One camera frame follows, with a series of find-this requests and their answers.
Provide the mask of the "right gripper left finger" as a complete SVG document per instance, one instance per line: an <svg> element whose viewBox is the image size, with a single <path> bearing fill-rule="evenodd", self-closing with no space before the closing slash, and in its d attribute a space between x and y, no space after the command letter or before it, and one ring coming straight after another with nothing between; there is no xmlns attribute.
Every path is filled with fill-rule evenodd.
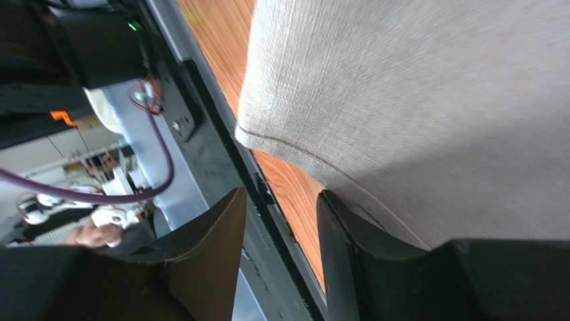
<svg viewBox="0 0 570 321"><path fill-rule="evenodd" d="M128 255L79 246L1 250L2 320L230 320L244 188Z"/></svg>

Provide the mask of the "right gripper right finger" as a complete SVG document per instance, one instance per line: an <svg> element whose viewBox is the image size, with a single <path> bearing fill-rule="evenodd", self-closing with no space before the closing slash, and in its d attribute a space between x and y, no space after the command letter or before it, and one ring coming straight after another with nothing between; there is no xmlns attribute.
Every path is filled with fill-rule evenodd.
<svg viewBox="0 0 570 321"><path fill-rule="evenodd" d="M322 191L329 320L568 320L569 243L455 239L426 251Z"/></svg>

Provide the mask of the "beige cloth napkin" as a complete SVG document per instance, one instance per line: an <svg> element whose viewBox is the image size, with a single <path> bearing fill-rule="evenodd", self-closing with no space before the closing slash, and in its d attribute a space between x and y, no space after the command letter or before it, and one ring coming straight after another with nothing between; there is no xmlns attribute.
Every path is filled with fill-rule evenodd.
<svg viewBox="0 0 570 321"><path fill-rule="evenodd" d="M236 139L422 248L569 238L568 1L258 1Z"/></svg>

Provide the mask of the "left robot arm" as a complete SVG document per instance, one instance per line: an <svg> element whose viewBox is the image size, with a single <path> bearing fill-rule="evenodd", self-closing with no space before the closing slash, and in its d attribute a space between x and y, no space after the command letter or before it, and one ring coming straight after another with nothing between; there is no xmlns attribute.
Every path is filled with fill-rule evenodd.
<svg viewBox="0 0 570 321"><path fill-rule="evenodd" d="M1 2L1 148L66 129L91 113L87 90L149 73L142 1Z"/></svg>

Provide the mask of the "person's hand in background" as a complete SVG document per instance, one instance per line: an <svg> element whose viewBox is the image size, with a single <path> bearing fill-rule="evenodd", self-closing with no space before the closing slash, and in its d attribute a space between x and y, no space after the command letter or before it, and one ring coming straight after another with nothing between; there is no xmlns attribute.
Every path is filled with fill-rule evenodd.
<svg viewBox="0 0 570 321"><path fill-rule="evenodd" d="M83 226L74 228L64 240L64 245L99 248L118 241L123 229L114 224L97 227L92 219Z"/></svg>

